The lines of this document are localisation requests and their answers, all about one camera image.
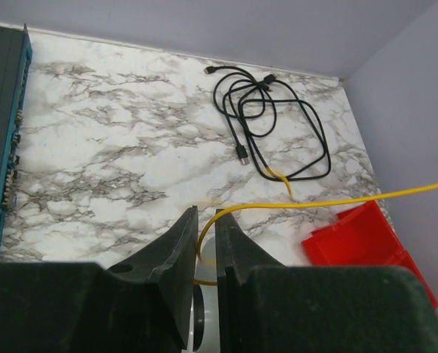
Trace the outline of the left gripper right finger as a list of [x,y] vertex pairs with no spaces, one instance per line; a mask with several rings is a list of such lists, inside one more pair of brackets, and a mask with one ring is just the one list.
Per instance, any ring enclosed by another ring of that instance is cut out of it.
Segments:
[[288,352],[288,269],[231,214],[215,222],[220,350]]

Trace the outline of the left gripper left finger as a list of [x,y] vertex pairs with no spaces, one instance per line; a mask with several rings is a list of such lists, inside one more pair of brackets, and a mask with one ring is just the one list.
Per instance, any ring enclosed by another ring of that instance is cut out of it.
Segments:
[[109,267],[123,281],[112,323],[123,349],[184,349],[193,300],[198,209],[188,208],[163,235]]

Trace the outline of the red plastic bin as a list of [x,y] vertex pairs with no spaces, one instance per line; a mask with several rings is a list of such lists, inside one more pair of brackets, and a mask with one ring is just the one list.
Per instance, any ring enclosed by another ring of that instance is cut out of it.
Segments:
[[316,229],[301,245],[312,265],[398,265],[423,284],[432,305],[438,301],[375,201],[337,214],[337,221]]

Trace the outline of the dark grey network switch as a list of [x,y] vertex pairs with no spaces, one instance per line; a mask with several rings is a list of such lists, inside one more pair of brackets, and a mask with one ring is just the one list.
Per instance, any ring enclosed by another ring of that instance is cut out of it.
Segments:
[[7,214],[16,203],[13,187],[20,163],[17,149],[31,62],[27,28],[0,26],[0,247]]

